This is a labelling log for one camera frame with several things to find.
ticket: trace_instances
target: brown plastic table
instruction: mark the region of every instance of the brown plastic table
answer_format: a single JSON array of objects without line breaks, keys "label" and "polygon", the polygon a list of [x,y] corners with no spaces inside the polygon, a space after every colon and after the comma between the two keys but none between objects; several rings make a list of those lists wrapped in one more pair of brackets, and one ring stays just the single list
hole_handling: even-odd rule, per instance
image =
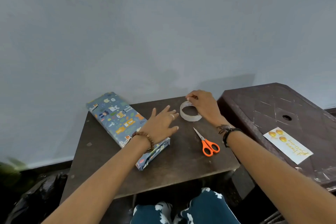
[{"label": "brown plastic table", "polygon": [[[131,106],[149,119],[154,107],[160,112],[170,105],[171,110],[176,109],[179,112],[180,105],[185,100],[185,97],[178,97]],[[188,122],[179,116],[172,123],[172,126],[175,125],[179,126],[179,130],[171,136],[170,146],[156,156],[143,171],[134,167],[115,198],[235,170],[239,167],[240,164],[233,152],[224,147],[221,136],[205,119]],[[220,146],[220,152],[212,157],[206,157],[202,152],[201,140],[193,127],[205,138],[217,143]],[[119,145],[88,112],[61,202],[119,150]]]},{"label": "brown plastic table", "polygon": [[[335,117],[279,83],[226,90],[217,103],[230,123],[316,183],[336,190]],[[296,165],[263,137],[276,127],[314,154]]]}]

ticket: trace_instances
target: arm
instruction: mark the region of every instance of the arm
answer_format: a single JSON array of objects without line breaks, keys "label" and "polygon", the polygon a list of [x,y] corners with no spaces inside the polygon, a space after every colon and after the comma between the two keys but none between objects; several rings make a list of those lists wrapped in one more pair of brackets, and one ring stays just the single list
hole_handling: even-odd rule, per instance
[{"label": "arm", "polygon": [[[156,116],[154,108],[152,116],[141,128],[141,131],[151,136],[154,144],[178,130],[177,126],[169,128],[169,125],[179,114],[175,110],[168,110],[169,106]],[[99,223],[128,173],[150,147],[146,137],[134,136],[46,218],[43,224]]]},{"label": "arm", "polygon": [[[215,127],[229,124],[211,93],[197,90],[187,98]],[[230,133],[227,144],[289,223],[336,223],[336,198],[327,190],[240,131]]]}]

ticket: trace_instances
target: animal print wrapping paper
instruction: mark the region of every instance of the animal print wrapping paper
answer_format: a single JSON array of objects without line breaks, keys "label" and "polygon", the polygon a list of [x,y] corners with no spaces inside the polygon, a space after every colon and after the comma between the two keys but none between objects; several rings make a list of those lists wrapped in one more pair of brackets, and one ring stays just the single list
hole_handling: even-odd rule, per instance
[{"label": "animal print wrapping paper", "polygon": [[[121,148],[128,143],[132,134],[139,131],[147,121],[114,92],[101,95],[87,103],[86,107]],[[152,152],[142,155],[136,163],[136,167],[143,170],[168,145],[170,145],[169,137],[156,144]]]}]

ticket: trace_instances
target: orange scissors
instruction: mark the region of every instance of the orange scissors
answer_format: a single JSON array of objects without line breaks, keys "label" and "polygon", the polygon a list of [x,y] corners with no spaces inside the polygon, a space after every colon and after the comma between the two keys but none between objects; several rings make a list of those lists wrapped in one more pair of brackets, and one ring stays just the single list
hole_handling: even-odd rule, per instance
[{"label": "orange scissors", "polygon": [[202,140],[204,155],[206,155],[207,157],[211,157],[213,155],[213,153],[218,153],[220,151],[220,148],[219,148],[218,144],[215,144],[213,142],[208,141],[203,136],[201,136],[201,134],[198,133],[198,131],[195,128],[194,128],[194,130],[196,131],[196,133],[198,134],[198,136]]}]

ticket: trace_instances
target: patterned pants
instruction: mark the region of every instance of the patterned pants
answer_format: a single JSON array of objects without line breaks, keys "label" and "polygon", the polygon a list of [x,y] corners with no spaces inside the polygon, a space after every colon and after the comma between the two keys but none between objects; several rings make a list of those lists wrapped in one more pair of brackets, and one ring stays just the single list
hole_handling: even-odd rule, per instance
[{"label": "patterned pants", "polygon": [[200,195],[190,201],[187,209],[178,213],[171,221],[172,205],[160,202],[157,205],[137,205],[131,224],[239,224],[226,204],[223,195],[203,188]]}]

